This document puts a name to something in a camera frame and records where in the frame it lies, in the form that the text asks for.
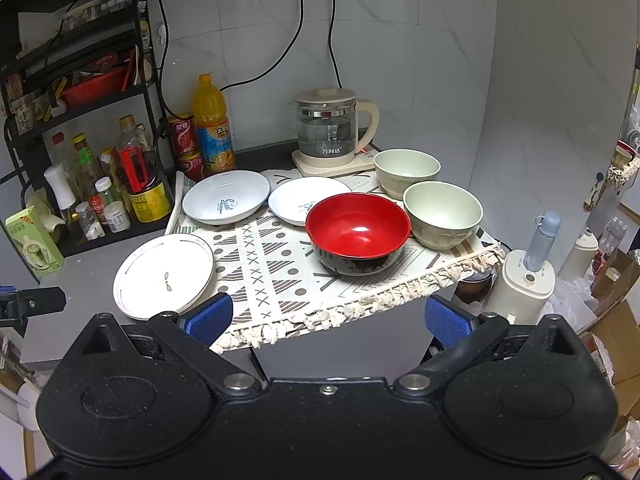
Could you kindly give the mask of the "cardboard box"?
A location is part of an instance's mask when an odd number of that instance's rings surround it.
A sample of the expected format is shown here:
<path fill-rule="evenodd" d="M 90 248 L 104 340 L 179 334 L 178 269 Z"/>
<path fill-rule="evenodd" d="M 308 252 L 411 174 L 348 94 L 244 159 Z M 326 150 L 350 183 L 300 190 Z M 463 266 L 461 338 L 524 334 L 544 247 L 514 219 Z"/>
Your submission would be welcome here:
<path fill-rule="evenodd" d="M 618 404 L 616 428 L 639 419 L 639 263 L 619 249 L 599 270 L 591 287 L 597 321 L 582 341 L 611 378 Z"/>

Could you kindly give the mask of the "red plastic basket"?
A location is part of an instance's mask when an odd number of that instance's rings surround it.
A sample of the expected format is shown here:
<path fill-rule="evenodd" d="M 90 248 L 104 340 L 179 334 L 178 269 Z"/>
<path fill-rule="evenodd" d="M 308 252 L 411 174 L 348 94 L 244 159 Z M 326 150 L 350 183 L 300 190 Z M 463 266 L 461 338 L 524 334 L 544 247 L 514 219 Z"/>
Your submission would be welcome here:
<path fill-rule="evenodd" d="M 61 98 L 70 110 L 106 98 L 126 87 L 127 74 L 125 66 L 114 68 L 64 90 Z"/>

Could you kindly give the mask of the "soy sauce jug yellow label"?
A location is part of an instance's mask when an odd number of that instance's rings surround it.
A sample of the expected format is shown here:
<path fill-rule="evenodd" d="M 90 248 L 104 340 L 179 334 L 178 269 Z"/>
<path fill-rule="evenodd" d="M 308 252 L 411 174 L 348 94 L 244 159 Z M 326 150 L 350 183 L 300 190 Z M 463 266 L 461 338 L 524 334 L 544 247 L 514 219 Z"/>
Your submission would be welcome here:
<path fill-rule="evenodd" d="M 152 139 L 131 114 L 119 118 L 117 154 L 132 209 L 141 223 L 152 223 L 171 212 Z"/>

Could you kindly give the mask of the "orange juice bottle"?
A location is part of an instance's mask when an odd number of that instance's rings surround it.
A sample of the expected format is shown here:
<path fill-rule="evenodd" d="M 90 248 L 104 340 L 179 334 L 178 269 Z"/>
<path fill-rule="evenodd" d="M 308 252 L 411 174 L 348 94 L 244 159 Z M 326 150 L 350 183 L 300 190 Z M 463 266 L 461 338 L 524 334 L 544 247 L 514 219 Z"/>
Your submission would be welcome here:
<path fill-rule="evenodd" d="M 210 73 L 198 76 L 191 102 L 198 142 L 208 176 L 235 168 L 230 122 L 222 92 L 213 85 Z"/>

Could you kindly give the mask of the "light blue thermos bottle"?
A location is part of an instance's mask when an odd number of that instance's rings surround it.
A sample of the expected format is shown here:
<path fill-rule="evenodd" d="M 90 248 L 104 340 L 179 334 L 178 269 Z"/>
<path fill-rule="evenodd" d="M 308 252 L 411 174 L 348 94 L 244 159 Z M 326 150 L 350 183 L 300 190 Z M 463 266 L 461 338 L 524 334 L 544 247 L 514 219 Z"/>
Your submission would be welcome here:
<path fill-rule="evenodd" d="M 558 236 L 561 218 L 554 211 L 547 211 L 536 218 L 536 230 L 526 250 L 523 264 L 530 272 L 541 270 Z"/>

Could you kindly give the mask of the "red drink can lower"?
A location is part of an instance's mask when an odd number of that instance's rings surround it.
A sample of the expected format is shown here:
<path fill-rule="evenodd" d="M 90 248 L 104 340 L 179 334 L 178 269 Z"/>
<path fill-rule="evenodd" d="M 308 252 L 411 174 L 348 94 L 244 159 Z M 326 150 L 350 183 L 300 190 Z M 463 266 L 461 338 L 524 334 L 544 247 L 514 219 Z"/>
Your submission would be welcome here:
<path fill-rule="evenodd" d="M 194 182 L 205 178 L 204 158 L 201 152 L 185 154 L 179 158 L 180 170 Z"/>

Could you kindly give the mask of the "cream humidifier appliance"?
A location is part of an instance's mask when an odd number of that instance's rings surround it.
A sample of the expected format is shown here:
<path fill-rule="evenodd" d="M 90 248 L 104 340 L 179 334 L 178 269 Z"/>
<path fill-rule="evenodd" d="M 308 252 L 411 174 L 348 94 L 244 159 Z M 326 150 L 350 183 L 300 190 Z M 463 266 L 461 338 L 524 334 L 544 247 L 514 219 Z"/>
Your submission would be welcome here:
<path fill-rule="evenodd" d="M 511 324 L 530 325 L 538 321 L 542 308 L 552 296 L 556 276 L 547 260 L 540 270 L 527 270 L 524 257 L 523 249 L 514 249 L 506 255 L 484 310 L 503 316 Z"/>

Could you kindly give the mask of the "yellow cap oil bottle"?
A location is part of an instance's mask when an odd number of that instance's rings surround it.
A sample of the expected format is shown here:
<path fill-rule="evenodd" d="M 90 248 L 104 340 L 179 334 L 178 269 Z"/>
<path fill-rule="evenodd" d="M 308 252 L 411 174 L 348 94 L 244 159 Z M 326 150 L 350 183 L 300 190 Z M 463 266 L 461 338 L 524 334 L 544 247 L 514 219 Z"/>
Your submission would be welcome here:
<path fill-rule="evenodd" d="M 82 194 L 84 194 L 88 202 L 91 202 L 99 195 L 96 190 L 96 181 L 103 178 L 104 173 L 83 133 L 76 134 L 73 137 L 73 146 L 76 151 Z"/>

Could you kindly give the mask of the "white plate Bakery print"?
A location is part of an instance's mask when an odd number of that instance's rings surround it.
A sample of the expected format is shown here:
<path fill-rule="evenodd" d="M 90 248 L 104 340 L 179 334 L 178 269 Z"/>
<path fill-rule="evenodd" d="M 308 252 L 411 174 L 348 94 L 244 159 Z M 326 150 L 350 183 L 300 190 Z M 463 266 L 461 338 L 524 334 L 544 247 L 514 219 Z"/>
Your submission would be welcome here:
<path fill-rule="evenodd" d="M 347 184 L 331 178 L 300 178 L 278 186 L 270 194 L 268 206 L 280 220 L 303 228 L 307 214 L 315 204 L 328 197 L 349 192 Z"/>

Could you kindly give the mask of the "patterned table cloth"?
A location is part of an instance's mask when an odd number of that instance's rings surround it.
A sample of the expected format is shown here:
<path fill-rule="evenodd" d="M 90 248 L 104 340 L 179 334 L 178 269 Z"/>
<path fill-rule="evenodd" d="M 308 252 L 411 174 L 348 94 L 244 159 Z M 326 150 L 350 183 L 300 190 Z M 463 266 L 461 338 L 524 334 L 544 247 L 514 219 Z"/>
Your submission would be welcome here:
<path fill-rule="evenodd" d="M 274 344 L 337 328 L 430 296 L 462 278 L 503 262 L 498 240 L 477 230 L 446 252 L 410 238 L 388 269 L 351 278 L 326 269 L 301 228 L 289 226 L 267 207 L 231 226 L 206 226 L 175 206 L 169 234 L 193 234 L 214 253 L 214 292 L 233 301 L 233 320 L 214 351 Z"/>

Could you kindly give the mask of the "cream kettle base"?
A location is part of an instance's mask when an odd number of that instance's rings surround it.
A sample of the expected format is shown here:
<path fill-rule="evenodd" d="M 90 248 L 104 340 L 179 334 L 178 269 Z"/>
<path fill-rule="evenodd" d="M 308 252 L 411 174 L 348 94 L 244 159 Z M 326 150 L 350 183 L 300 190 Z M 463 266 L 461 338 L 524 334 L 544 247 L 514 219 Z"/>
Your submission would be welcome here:
<path fill-rule="evenodd" d="M 292 159 L 295 167 L 304 177 L 334 178 L 373 170 L 374 158 L 377 154 L 378 150 L 368 145 L 363 150 L 356 151 L 352 157 L 314 159 L 295 150 L 292 153 Z"/>

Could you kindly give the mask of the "red drink can upper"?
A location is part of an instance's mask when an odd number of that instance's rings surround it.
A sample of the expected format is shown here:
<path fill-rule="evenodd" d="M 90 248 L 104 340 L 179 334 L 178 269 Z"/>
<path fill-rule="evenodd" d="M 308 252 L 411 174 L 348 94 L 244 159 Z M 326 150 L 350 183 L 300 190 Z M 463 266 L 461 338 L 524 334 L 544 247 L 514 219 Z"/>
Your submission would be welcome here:
<path fill-rule="evenodd" d="M 200 150 L 193 119 L 188 115 L 169 116 L 168 129 L 171 147 L 176 157 L 186 157 Z"/>

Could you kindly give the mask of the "pale green bowl front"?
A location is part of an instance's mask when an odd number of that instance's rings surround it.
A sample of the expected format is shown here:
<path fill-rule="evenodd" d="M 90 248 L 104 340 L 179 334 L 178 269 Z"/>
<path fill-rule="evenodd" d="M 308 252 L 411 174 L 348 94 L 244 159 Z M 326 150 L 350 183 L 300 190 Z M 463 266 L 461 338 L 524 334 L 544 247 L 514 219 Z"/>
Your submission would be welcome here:
<path fill-rule="evenodd" d="M 402 200 L 413 237 L 435 252 L 461 244 L 484 217 L 483 206 L 472 193 L 448 182 L 410 185 Z"/>

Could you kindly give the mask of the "glass electric kettle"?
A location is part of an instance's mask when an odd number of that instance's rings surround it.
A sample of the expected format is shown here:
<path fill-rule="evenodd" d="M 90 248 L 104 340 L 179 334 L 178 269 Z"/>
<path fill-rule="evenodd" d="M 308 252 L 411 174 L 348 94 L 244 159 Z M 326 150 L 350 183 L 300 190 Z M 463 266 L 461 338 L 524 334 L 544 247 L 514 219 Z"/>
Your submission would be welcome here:
<path fill-rule="evenodd" d="M 373 140 L 380 123 L 378 106 L 348 89 L 301 91 L 292 104 L 298 149 L 314 159 L 352 157 Z"/>

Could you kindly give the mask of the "black metal shelf rack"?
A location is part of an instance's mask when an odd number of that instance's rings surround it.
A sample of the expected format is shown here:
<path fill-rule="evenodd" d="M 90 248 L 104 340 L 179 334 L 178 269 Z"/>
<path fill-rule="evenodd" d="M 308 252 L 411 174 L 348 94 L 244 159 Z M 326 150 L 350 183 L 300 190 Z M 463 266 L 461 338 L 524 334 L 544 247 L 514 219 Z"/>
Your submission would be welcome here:
<path fill-rule="evenodd" d="M 174 190 L 170 186 L 175 171 L 165 168 L 158 148 L 158 142 L 168 138 L 168 117 L 172 114 L 163 96 L 164 66 L 156 62 L 152 41 L 144 41 L 142 34 L 142 23 L 151 21 L 149 0 L 125 2 L 121 8 L 93 21 L 68 32 L 58 32 L 49 42 L 2 70 L 2 80 L 19 74 L 22 83 L 28 84 L 34 78 L 38 86 L 48 92 L 50 99 L 61 99 L 68 105 L 68 110 L 56 117 L 48 108 L 46 115 L 49 118 L 36 122 L 24 133 L 18 131 L 15 115 L 9 114 L 3 123 L 2 140 L 9 151 L 13 170 L 1 177 L 2 183 L 16 179 L 21 183 L 22 193 L 28 188 L 40 188 L 44 185 L 44 164 L 49 160 L 43 155 L 44 144 L 38 140 L 40 136 L 95 110 L 134 96 L 143 96 L 151 128 L 154 169 L 163 181 L 168 200 L 171 203 L 175 201 Z M 72 79 L 72 73 L 81 72 L 86 66 L 117 50 L 127 55 L 120 63 L 120 86 L 96 99 L 73 105 L 67 99 L 70 91 L 67 83 Z"/>

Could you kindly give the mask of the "red drink can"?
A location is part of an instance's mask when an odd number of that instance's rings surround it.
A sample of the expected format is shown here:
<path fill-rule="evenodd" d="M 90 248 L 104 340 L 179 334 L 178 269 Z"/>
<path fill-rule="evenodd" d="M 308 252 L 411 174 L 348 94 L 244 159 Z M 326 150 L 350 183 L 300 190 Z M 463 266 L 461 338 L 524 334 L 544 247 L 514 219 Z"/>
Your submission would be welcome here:
<path fill-rule="evenodd" d="M 180 170 L 194 182 L 205 178 L 204 158 L 201 152 L 185 154 L 179 158 Z"/>
<path fill-rule="evenodd" d="M 193 119 L 188 115 L 169 116 L 168 129 L 171 147 L 176 157 L 186 157 L 200 150 Z"/>

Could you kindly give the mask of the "pale green bowl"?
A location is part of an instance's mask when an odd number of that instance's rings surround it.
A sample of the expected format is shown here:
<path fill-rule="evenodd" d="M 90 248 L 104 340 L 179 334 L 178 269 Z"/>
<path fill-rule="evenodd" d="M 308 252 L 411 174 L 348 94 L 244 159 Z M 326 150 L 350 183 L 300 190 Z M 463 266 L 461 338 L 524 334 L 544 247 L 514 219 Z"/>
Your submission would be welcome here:
<path fill-rule="evenodd" d="M 448 182 L 410 185 L 402 200 L 413 237 L 435 252 L 461 244 L 484 217 L 483 206 L 472 193 Z"/>
<path fill-rule="evenodd" d="M 435 180 L 442 165 L 430 154 L 393 148 L 375 155 L 374 168 L 382 190 L 394 200 L 401 200 L 409 186 Z"/>

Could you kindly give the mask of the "red and black bowl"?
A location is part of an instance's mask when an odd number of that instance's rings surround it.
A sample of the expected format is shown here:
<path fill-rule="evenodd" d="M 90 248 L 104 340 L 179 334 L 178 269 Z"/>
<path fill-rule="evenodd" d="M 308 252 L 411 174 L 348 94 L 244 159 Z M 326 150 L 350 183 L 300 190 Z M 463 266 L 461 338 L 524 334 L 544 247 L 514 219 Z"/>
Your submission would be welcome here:
<path fill-rule="evenodd" d="M 322 266 L 345 276 L 388 269 L 411 234 L 410 219 L 401 207 L 364 193 L 337 194 L 315 204 L 305 230 Z"/>

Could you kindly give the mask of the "green carton box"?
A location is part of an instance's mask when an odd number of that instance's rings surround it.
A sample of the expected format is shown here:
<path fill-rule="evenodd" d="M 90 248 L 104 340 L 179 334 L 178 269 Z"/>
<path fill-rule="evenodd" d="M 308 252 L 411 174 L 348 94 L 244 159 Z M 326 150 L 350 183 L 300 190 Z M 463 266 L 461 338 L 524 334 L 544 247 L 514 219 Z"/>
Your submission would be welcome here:
<path fill-rule="evenodd" d="M 4 226 L 15 248 L 37 278 L 62 269 L 64 257 L 34 206 L 6 218 Z"/>

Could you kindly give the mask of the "clear spice shaker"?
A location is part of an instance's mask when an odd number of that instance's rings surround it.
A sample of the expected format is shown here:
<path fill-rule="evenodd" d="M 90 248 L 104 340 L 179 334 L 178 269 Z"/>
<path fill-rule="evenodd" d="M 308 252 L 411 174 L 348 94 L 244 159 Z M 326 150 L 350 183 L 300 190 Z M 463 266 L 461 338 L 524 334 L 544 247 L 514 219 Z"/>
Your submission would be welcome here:
<path fill-rule="evenodd" d="M 79 203 L 76 206 L 76 214 L 86 240 L 97 240 L 104 237 L 105 233 L 102 224 L 88 202 Z"/>

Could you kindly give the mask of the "large flower pattern plate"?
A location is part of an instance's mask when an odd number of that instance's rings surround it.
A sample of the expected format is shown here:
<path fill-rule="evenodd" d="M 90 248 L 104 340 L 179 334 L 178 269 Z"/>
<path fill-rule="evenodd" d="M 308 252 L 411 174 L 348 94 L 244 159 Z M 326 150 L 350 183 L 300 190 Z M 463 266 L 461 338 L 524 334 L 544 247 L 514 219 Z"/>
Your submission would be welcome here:
<path fill-rule="evenodd" d="M 120 265 L 113 283 L 116 306 L 128 318 L 147 321 L 164 311 L 186 312 L 214 276 L 214 254 L 192 234 L 149 240 Z"/>

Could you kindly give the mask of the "white plate Sweet print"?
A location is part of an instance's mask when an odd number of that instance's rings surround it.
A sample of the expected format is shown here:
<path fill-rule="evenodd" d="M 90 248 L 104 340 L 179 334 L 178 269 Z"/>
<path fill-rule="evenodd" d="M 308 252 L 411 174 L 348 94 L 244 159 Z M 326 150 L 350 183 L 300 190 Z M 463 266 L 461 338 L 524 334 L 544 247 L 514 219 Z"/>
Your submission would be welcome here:
<path fill-rule="evenodd" d="M 194 185 L 183 197 L 182 209 L 194 221 L 225 226 L 254 214 L 269 194 L 269 181 L 262 174 L 232 170 Z"/>

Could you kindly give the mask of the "white lidded seasoning jar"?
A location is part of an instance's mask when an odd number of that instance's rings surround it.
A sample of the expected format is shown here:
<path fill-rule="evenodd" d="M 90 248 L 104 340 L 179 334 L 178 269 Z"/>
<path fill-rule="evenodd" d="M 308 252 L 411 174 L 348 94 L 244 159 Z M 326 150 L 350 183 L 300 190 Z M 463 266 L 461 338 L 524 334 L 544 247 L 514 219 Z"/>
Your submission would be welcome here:
<path fill-rule="evenodd" d="M 115 200 L 113 203 L 106 205 L 103 213 L 107 226 L 112 233 L 127 231 L 130 228 L 129 214 L 121 200 Z"/>

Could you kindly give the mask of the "pale green bowl back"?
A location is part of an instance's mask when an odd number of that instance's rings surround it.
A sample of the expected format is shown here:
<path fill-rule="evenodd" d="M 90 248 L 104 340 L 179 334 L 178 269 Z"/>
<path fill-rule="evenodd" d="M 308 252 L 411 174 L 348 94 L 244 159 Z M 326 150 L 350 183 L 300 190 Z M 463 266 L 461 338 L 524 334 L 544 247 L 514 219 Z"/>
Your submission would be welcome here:
<path fill-rule="evenodd" d="M 430 154 L 393 148 L 375 155 L 374 168 L 382 190 L 394 200 L 401 200 L 409 186 L 435 180 L 442 165 Z"/>

